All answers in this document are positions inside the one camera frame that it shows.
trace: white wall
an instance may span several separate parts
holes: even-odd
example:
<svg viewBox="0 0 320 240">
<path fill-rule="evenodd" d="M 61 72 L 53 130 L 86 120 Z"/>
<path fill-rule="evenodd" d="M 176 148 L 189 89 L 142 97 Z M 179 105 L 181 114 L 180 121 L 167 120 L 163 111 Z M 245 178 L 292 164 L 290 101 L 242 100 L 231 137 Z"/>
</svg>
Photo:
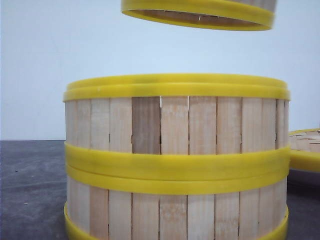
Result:
<svg viewBox="0 0 320 240">
<path fill-rule="evenodd" d="M 263 32 L 135 19 L 120 0 L 2 0 L 1 139 L 64 139 L 68 83 L 138 73 L 278 78 L 292 94 L 289 128 L 318 127 L 319 23 L 319 0 L 278 0 L 275 27 Z"/>
</svg>

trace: bamboo steamer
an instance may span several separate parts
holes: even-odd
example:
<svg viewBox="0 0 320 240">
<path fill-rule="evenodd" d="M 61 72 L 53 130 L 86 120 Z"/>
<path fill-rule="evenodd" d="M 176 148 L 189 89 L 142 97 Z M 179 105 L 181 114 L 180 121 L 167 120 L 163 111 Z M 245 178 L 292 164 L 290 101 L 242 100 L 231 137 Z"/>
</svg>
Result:
<svg viewBox="0 0 320 240">
<path fill-rule="evenodd" d="M 320 186 L 320 128 L 292 131 L 289 141 L 292 151 L 288 180 Z"/>
<path fill-rule="evenodd" d="M 147 74 L 82 80 L 71 83 L 64 95 L 66 144 L 91 149 L 83 156 L 94 150 L 173 158 L 276 151 L 288 144 L 288 99 L 284 82 L 256 76 Z M 100 170 L 90 164 L 94 160 L 87 159 L 85 174 Z M 113 184 L 108 181 L 87 182 L 68 164 L 65 215 L 70 239 L 286 237 L 286 175 L 241 191 L 174 194 L 172 183 L 168 194 L 160 188 L 153 191 L 156 184 L 148 186 L 150 194 L 101 187 Z"/>
<path fill-rule="evenodd" d="M 122 13 L 186 27 L 260 31 L 272 28 L 276 0 L 122 0 Z"/>
</svg>

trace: concrete floor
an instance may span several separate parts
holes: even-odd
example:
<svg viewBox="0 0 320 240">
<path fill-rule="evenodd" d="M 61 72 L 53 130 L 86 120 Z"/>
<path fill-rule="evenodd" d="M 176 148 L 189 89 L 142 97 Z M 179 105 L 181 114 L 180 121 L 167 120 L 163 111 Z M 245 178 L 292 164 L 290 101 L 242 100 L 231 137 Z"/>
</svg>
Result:
<svg viewBox="0 0 320 240">
<path fill-rule="evenodd" d="M 1 142 L 1 239 L 66 240 L 64 141 Z M 287 240 L 320 239 L 320 188 L 288 184 Z"/>
</svg>

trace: bamboo steamer basket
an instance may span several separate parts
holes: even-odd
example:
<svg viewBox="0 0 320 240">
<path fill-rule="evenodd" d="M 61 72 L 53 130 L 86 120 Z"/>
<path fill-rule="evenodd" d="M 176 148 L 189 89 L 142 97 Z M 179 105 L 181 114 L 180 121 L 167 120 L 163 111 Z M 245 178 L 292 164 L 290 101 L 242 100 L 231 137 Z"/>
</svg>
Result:
<svg viewBox="0 0 320 240">
<path fill-rule="evenodd" d="M 289 142 L 292 151 L 288 180 L 320 186 L 320 128 L 292 131 Z"/>
<path fill-rule="evenodd" d="M 70 239 L 285 239 L 284 82 L 232 74 L 100 77 L 69 84 L 64 101 Z"/>
<path fill-rule="evenodd" d="M 186 27 L 261 31 L 273 26 L 276 0 L 122 0 L 125 15 Z"/>
</svg>

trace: yellow plastic rim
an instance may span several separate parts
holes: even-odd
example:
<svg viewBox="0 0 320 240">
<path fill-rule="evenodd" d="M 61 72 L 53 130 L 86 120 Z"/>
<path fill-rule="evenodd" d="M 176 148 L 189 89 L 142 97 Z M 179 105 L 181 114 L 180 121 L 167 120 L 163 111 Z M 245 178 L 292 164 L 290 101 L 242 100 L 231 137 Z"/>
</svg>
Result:
<svg viewBox="0 0 320 240">
<path fill-rule="evenodd" d="M 212 73 L 138 74 L 70 83 L 63 100 L 155 96 L 290 99 L 287 84 L 260 76 Z"/>
<path fill-rule="evenodd" d="M 67 174 L 84 184 L 130 193 L 196 195 L 262 188 L 289 173 L 289 148 L 219 155 L 155 155 L 65 144 Z"/>
<path fill-rule="evenodd" d="M 289 135 L 291 136 L 312 131 L 320 131 L 320 128 L 291 131 Z M 290 168 L 320 173 L 320 153 L 302 150 L 291 150 Z"/>
<path fill-rule="evenodd" d="M 274 13 L 269 10 L 229 0 L 122 0 L 121 11 L 159 23 L 218 30 L 269 30 L 274 21 Z M 173 17 L 164 11 L 188 15 L 188 19 Z M 212 17 L 216 17 L 214 21 L 208 21 Z M 218 17 L 239 21 L 220 21 Z"/>
<path fill-rule="evenodd" d="M 97 238 L 90 236 L 88 233 L 84 232 L 80 228 L 78 228 L 69 218 L 67 211 L 67 203 L 63 208 L 64 212 L 64 220 L 65 220 L 65 229 L 67 236 L 70 240 L 97 240 Z M 288 218 L 289 218 L 289 210 L 286 207 L 285 217 L 280 225 L 268 233 L 267 235 L 258 238 L 257 240 L 285 240 L 288 231 Z"/>
</svg>

